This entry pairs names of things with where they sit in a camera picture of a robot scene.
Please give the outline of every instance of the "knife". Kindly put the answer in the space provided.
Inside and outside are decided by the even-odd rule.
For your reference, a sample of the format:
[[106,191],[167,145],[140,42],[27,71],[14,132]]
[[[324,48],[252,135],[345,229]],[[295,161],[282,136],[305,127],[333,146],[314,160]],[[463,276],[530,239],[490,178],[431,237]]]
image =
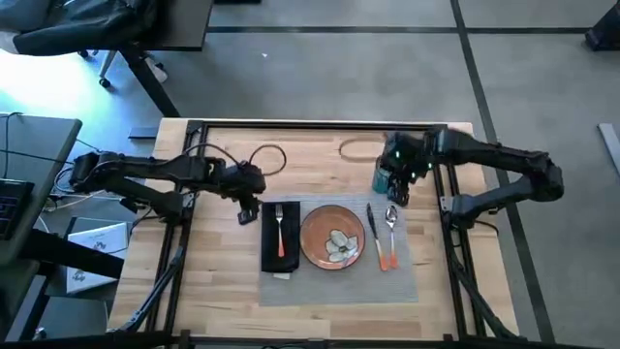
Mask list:
[[377,227],[375,226],[375,216],[372,214],[372,207],[370,203],[366,205],[366,215],[368,215],[368,223],[370,223],[370,229],[372,229],[372,234],[375,236],[375,244],[377,245],[377,253],[379,253],[379,267],[381,267],[382,271],[388,271],[388,262],[384,257],[384,253],[381,249],[381,244],[379,243],[379,236],[377,235]]

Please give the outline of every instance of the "black napkin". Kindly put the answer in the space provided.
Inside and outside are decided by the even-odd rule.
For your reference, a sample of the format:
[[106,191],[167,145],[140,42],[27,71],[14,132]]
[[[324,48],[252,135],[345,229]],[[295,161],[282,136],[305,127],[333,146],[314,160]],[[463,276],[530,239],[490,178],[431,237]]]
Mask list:
[[[282,205],[284,257],[278,257],[278,221],[275,206]],[[299,202],[263,203],[261,270],[292,272],[299,268]]]

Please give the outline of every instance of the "black office chair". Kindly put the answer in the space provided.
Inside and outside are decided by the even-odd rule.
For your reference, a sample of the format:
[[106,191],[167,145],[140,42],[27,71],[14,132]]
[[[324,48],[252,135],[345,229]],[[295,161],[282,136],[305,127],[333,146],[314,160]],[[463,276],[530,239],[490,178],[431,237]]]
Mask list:
[[[157,0],[0,0],[0,48],[36,56],[109,49],[99,84],[109,87],[106,72],[116,48],[129,45],[150,29],[157,15]],[[148,61],[162,81],[161,64]]]

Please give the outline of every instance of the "floor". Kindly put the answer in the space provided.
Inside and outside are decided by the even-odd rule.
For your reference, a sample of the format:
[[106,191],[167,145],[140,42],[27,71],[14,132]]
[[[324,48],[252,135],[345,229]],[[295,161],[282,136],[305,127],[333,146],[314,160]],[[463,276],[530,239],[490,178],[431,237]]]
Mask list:
[[[614,3],[460,0],[460,8],[468,28],[562,32],[593,25]],[[509,146],[548,151],[564,171],[565,197],[518,208],[555,336],[562,343],[615,347],[620,178],[596,126],[612,122],[620,130],[620,53],[591,52],[581,34],[472,33],[468,66],[463,38],[450,29],[455,25],[450,0],[263,0],[216,7],[203,52],[155,54],[170,74],[166,90],[188,117],[469,121],[481,139],[497,135]],[[322,29],[298,28],[307,26]],[[350,28],[335,33],[337,26]],[[102,89],[102,60],[102,54],[83,60],[0,52],[0,111],[80,118],[82,140],[148,154],[152,143],[126,137],[132,126],[156,125],[161,115],[120,58],[108,75],[112,92]],[[479,89],[470,80],[472,74],[476,80],[472,62]],[[76,145],[73,155],[87,150]],[[497,185],[494,172],[485,174]],[[131,219],[118,203],[94,200],[46,220],[64,231],[72,215]],[[521,333],[537,339],[504,213],[498,223]],[[70,306],[76,312],[89,306],[76,302]],[[46,319],[67,306],[52,305]],[[68,325],[46,319],[52,336],[70,335],[76,326],[103,327],[101,318]]]

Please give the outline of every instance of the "keyboard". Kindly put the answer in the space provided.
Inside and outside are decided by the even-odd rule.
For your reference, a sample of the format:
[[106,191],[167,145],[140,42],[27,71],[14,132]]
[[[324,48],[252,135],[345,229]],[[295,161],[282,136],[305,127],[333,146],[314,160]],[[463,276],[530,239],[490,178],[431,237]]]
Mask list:
[[34,184],[0,179],[0,240],[8,240],[28,207]]

